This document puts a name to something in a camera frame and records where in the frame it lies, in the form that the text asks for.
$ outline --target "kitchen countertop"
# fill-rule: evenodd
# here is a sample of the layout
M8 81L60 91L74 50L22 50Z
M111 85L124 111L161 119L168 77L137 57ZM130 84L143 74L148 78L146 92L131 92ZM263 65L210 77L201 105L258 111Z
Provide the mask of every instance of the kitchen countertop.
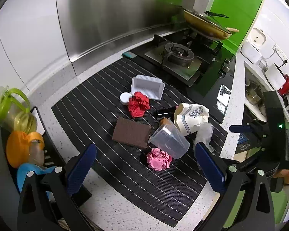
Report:
M67 162L71 157L79 154L78 150L71 143L56 117L51 107L56 104L63 96L69 93L80 83L94 75L101 69L111 63L119 60L123 52L126 52L136 46L151 41L153 38L140 42L127 49L124 49L97 63L79 76L70 80L61 87L52 96L50 96L42 105L38 105L42 120L47 131L54 142L59 153ZM232 159L235 153L239 134L230 133L230 125L240 125L244 110L244 89L245 89L245 70L242 55L236 58L234 79L230 100L226 115L221 126L228 131L228 135L221 152L221 157ZM187 211L181 221L174 227L170 227L161 221L153 218L142 211L134 204L125 199L115 189L113 189L105 180L103 180L93 169L90 169L84 186L91 192L92 197L81 206L81 211L101 229L107 230L187 230L192 231L198 222L205 215L216 195L210 184L207 182L200 195Z

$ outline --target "frying pan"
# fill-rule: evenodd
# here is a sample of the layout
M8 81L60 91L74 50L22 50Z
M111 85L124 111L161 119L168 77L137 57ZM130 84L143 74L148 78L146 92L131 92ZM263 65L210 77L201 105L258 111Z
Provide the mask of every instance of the frying pan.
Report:
M189 27L213 41L222 41L232 36L232 32L239 32L236 28L225 28L221 26L213 17L224 17L226 15L216 14L206 11L202 15L196 11L184 9L184 18Z

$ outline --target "green plastic jug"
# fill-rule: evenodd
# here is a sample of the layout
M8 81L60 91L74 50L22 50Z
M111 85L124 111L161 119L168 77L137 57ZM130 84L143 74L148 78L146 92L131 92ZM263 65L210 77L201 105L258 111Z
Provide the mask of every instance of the green plastic jug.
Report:
M22 97L27 107L24 107L12 94ZM29 100L21 90L0 87L0 126L10 132L18 130L28 134L36 131L36 117L30 112Z

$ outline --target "white plastic tray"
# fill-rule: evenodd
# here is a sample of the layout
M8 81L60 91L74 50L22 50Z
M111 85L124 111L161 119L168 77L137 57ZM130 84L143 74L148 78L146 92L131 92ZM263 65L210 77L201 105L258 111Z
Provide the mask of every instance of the white plastic tray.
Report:
M132 79L131 95L139 91L149 99L159 101L162 98L165 84L161 79L147 75L136 75Z

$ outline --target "electrical outlet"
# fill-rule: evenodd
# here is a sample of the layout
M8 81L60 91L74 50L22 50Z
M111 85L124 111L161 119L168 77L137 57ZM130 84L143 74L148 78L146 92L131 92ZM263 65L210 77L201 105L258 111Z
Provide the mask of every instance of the electrical outlet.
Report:
M283 61L287 60L287 64L289 63L289 59L277 44L274 45L273 49Z

